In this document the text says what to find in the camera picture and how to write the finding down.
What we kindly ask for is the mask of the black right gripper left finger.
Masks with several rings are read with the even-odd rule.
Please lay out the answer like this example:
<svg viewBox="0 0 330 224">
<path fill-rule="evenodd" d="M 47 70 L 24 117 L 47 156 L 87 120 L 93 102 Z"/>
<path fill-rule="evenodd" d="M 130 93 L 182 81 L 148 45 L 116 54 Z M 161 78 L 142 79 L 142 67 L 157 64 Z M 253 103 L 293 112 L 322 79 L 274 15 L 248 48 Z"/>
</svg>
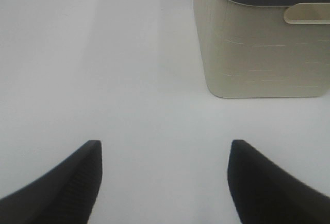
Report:
<svg viewBox="0 0 330 224">
<path fill-rule="evenodd" d="M 1 199 L 1 223 L 88 223 L 103 176 L 102 145 L 90 140 L 49 172 Z"/>
</svg>

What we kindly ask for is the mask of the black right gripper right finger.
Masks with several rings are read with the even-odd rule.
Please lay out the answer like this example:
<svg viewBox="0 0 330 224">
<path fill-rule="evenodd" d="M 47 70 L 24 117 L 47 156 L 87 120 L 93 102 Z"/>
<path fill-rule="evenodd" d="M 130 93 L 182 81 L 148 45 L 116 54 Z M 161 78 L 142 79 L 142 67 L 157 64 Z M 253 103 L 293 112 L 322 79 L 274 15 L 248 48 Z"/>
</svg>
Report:
<svg viewBox="0 0 330 224">
<path fill-rule="evenodd" d="M 329 223 L 329 197 L 244 140 L 231 144 L 227 182 L 241 223 Z"/>
</svg>

